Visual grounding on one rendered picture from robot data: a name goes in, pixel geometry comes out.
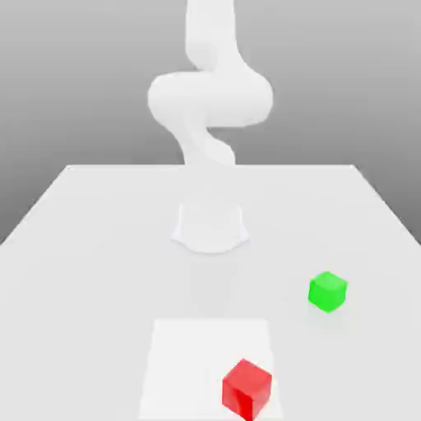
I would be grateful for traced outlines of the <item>small green cube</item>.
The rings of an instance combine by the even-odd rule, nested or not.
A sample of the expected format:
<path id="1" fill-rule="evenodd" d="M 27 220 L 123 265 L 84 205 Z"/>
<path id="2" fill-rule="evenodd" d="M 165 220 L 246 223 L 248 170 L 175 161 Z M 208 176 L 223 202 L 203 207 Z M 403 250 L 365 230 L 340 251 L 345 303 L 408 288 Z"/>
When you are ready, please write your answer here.
<path id="1" fill-rule="evenodd" d="M 339 308 L 346 298 L 348 282 L 339 276 L 325 271 L 309 282 L 308 302 L 324 312 Z"/>

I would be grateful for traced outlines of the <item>small red cube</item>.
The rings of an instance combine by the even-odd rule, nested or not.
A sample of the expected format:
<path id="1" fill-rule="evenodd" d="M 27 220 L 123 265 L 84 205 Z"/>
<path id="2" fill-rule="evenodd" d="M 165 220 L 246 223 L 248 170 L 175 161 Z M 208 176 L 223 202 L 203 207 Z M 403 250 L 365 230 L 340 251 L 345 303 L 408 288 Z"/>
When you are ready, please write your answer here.
<path id="1" fill-rule="evenodd" d="M 241 359 L 222 380 L 221 403 L 245 421 L 254 421 L 271 396 L 272 375 Z"/>

